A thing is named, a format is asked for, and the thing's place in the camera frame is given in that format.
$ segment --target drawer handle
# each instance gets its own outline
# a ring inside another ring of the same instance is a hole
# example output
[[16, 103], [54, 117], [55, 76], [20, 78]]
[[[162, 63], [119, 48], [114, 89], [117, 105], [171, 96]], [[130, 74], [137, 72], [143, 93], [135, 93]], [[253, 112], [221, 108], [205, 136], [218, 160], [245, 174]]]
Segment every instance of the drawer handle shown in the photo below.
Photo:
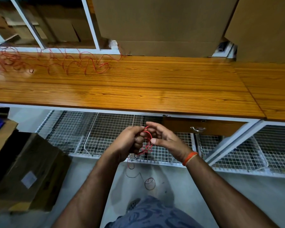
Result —
[[192, 129], [196, 132], [203, 132], [206, 128], [203, 128], [203, 127], [196, 127], [195, 128], [194, 126], [192, 126], [192, 127], [190, 127], [190, 129]]

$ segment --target orange thread bracelet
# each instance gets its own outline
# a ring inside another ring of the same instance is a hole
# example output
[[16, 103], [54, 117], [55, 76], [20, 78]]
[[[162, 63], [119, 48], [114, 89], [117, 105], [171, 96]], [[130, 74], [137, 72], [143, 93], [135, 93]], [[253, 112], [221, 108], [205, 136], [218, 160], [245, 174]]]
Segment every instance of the orange thread bracelet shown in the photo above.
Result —
[[190, 154], [188, 154], [188, 156], [185, 158], [185, 161], [183, 162], [183, 166], [186, 166], [186, 164], [190, 160], [190, 158], [192, 158], [196, 154], [198, 154], [198, 153], [197, 152], [191, 152]]

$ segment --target patterned fabric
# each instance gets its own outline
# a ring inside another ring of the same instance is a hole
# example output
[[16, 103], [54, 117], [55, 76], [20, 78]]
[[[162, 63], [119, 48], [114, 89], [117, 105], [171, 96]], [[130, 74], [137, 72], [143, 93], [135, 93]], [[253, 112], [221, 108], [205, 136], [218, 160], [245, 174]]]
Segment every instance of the patterned fabric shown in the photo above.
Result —
[[105, 228], [202, 228], [185, 212], [166, 207], [160, 200], [148, 196], [136, 207], [115, 222], [109, 222]]

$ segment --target gray floor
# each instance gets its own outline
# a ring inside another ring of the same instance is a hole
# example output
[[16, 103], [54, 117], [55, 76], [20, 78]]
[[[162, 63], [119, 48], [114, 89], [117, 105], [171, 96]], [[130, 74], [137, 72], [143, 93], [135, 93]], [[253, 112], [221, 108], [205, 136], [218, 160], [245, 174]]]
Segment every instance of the gray floor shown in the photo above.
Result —
[[[47, 113], [45, 110], [13, 108], [10, 118], [19, 122], [19, 130], [34, 132]], [[57, 203], [50, 213], [35, 211], [14, 215], [0, 214], [0, 227], [50, 227], [80, 188], [95, 162], [93, 159], [73, 159]], [[125, 172], [129, 176], [136, 176], [140, 172], [144, 179], [153, 177], [156, 188], [147, 191], [140, 176], [128, 178]], [[285, 179], [228, 173], [220, 175], [265, 211], [280, 227], [285, 227]], [[130, 170], [126, 163], [121, 163], [117, 169], [101, 227], [123, 215], [131, 200], [146, 195], [153, 195], [166, 204], [174, 204], [204, 227], [218, 227], [186, 169], [137, 164], [135, 169]]]

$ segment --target white sticker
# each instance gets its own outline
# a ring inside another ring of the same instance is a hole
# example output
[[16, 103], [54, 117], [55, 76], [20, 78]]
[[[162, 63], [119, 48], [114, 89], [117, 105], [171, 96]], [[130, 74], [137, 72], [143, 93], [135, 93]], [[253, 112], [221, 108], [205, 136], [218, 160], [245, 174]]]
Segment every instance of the white sticker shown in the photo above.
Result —
[[34, 175], [33, 172], [30, 171], [23, 177], [21, 182], [25, 185], [26, 188], [29, 189], [36, 180], [37, 180], [36, 176]]

